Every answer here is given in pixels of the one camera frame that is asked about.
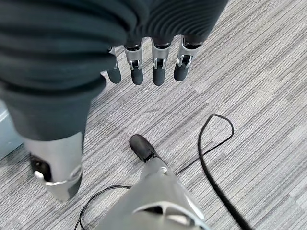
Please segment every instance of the black cable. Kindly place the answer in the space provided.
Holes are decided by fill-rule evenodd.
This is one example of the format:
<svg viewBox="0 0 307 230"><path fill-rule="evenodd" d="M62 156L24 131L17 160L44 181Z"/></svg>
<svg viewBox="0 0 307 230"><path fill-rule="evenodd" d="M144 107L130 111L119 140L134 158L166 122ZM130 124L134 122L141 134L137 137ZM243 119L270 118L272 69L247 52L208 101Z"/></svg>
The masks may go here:
<svg viewBox="0 0 307 230"><path fill-rule="evenodd" d="M231 126L232 133L231 133L231 135L230 135L227 139L223 140L222 142L220 142L220 143L217 144L216 146L212 147L212 148L209 149L208 151L205 151L205 152L202 154L202 156L204 156L204 155L207 154L208 152L211 152L213 149L215 149L215 148L217 148L217 147L223 145L223 144L224 144L225 142L227 142L230 138L232 138L232 137L234 136L234 134L235 134L234 126L233 126L233 124L231 123L231 121L228 120L226 117L223 117L223 116L218 115L218 114L211 114L210 117L209 117L209 118L207 119L207 121L205 122L204 126L202 127L203 129L206 128L206 126L208 125L209 121L211 120L211 118L212 118L213 116L217 116L217 117L219 117L219 118L222 118L222 119L228 121L229 124L230 124L230 126ZM190 164L188 164L188 165L185 166L184 168L180 169L178 172L175 173L175 175L177 176L177 175L181 174L182 172L184 172L184 171L185 171L186 169L188 169L192 164L194 164L199 158L200 158L200 157L196 158L196 159L193 160Z"/></svg>
<svg viewBox="0 0 307 230"><path fill-rule="evenodd" d="M212 119L212 117L219 117L223 120L226 120L230 126L231 126L231 130L232 130L232 133L231 135L225 139L224 141L220 142L219 144L217 144L216 146L212 147L211 149L209 149L208 151L206 152L202 152L201 151L201 137L202 137L202 134L205 130L205 128L207 127L208 123L210 122L210 120ZM223 204L225 205L225 207L227 208L227 210L229 211L229 213L233 216L233 218L236 220L236 222L238 223L238 225L241 227L242 230L252 230L252 228L248 225L248 223L244 220L244 218L241 216L241 214L236 210L236 208L230 203L230 201L227 199L227 197L224 195L224 193L221 191L221 189L219 188L219 186L216 184L215 180L212 178L209 170L207 169L207 166L205 164L205 161L203 159L203 156L205 154L207 154L208 152L211 152L212 150L214 150L215 148L221 146L222 144L224 144L225 142L227 142L230 138L233 137L235 133L235 130L234 130L234 126L233 124L231 123L231 121L224 117L224 116L221 116L221 115L218 115L218 114L211 114L210 117L207 119L207 121L205 122L205 124L203 125L203 127L201 128L201 131L199 133L199 136L198 136L198 155L199 157L197 159L195 159L194 161L192 161L190 164L188 164L187 166L185 166L184 168L180 169L177 173L175 173L175 175L179 175L181 174L182 172L184 172L186 169L188 169L191 165L193 165L198 159L201 161L201 166L204 170L204 173L205 175L207 176L208 178L208 181L210 182L212 188L215 190L216 194L219 196L220 200L223 202ZM78 222L74 228L74 230L77 229L78 227L78 224L80 223L80 226L82 228L82 230L86 230L84 228L84 226L82 225L82 222L81 222L81 219L82 219L82 216L84 215L88 205L96 198L98 197L99 195L101 195L102 193L108 191L108 190L111 190L111 189L116 189L116 188L126 188L126 189L130 189L131 186L124 186L124 185L113 185L113 186L110 186L102 191L99 191L98 193L94 194L90 200L86 203L86 205L83 207L83 209L81 210L81 213L79 215L79 219L78 219Z"/></svg>
<svg viewBox="0 0 307 230"><path fill-rule="evenodd" d="M126 185L112 185L108 188L105 188L104 190L101 190L99 191L98 193L95 193L90 199L89 201L86 203L86 205L82 208L81 212L80 212L80 215L79 215L79 219L75 225L75 228L74 230L77 230L77 227L78 227L78 224L80 224L81 226L81 229L82 230L86 230L85 227L82 225L82 216L84 215L88 205L95 199L97 198L98 196L100 196L102 193L106 192L106 191L109 191L109 190L112 190L112 189L117 189L117 188L126 188L126 189L130 189L131 186L126 186Z"/></svg>
<svg viewBox="0 0 307 230"><path fill-rule="evenodd" d="M224 116L221 116L221 115L218 115L218 114L211 114L210 117L208 118L208 120L205 122L205 124L203 125L203 127L201 128L201 131L200 131L200 134L198 136L198 155L199 155L199 159L201 161L201 166L202 166L202 169L205 173L205 175L207 176L208 178L208 181L210 182L212 188L215 190L216 194L219 196L219 198L221 199L221 201L223 202L223 204L225 205L225 207L227 208L227 210L229 211L229 213L233 216L233 218L236 220L236 222L238 223L238 225L241 227L242 230L252 230L252 228L248 225L248 223L244 220L244 218L241 216L241 214L236 210L236 208L230 203L230 201L227 199L227 197L224 195L224 193L222 192L222 190L219 188L219 186L216 184L215 180L212 178L206 164L205 164L205 161L203 159L203 155L208 153L209 151L211 151L212 149L210 149L209 151L206 151L205 153L202 153L201 151L201 137L202 137L202 134L205 130L205 128L207 127L208 123L210 122L211 118L213 116L217 116L221 119L224 119L226 120L230 126L231 126L231 129L232 129L232 134L229 138L227 138L225 141L229 140L233 135L234 135L234 126L233 124L231 123L231 121L224 117Z"/></svg>

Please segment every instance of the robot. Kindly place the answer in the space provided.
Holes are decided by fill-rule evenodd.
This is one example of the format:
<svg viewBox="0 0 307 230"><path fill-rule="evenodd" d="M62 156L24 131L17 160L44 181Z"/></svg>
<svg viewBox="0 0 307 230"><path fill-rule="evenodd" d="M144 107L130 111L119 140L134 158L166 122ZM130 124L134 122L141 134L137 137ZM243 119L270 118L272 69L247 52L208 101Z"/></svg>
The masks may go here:
<svg viewBox="0 0 307 230"><path fill-rule="evenodd" d="M91 100L106 86L103 71L111 82L121 80L115 47L124 46L134 84L143 81L144 37L152 41L153 83L163 84L167 64L175 65L174 78L183 81L226 4L227 0L0 1L0 98L24 139L34 176L57 200L68 201L80 187L86 119ZM175 35L181 36L177 62L168 63ZM167 178L174 180L159 158L146 164L144 176L161 176L155 170L165 167ZM198 223L197 213L194 217Z"/></svg>

